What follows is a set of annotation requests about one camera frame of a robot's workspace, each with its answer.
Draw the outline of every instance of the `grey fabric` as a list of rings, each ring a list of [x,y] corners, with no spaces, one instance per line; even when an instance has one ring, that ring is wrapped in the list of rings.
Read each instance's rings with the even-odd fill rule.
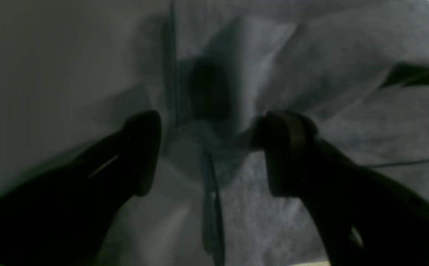
[[[178,0],[172,16],[178,124],[211,153],[225,265],[326,257],[304,206],[271,197],[263,154],[245,149],[265,112],[310,116],[358,164],[429,158],[429,85],[389,82],[398,66],[429,69],[429,2]],[[227,89],[192,88],[199,58],[221,69],[216,84]],[[194,91],[220,103],[194,106]],[[199,111],[213,106],[227,108]],[[380,171],[429,200],[429,162]]]

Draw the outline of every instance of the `wire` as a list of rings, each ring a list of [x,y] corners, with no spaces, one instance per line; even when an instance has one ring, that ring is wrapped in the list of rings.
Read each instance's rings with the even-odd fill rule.
[[[372,165],[363,165],[369,168],[384,168],[384,167],[395,167],[395,166],[405,166],[405,165],[416,165],[429,162],[429,159],[417,160],[417,161],[406,161],[406,162],[395,162],[387,164],[372,164]]]

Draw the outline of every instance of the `wrinkled fabric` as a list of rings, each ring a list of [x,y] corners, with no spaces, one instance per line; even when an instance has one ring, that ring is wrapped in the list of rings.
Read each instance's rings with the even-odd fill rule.
[[[210,154],[225,265],[326,259],[301,201],[273,198],[263,153],[246,149],[272,109],[309,116],[356,163],[429,200],[428,1],[179,0],[172,18],[178,127]],[[193,82],[204,65],[213,82]]]

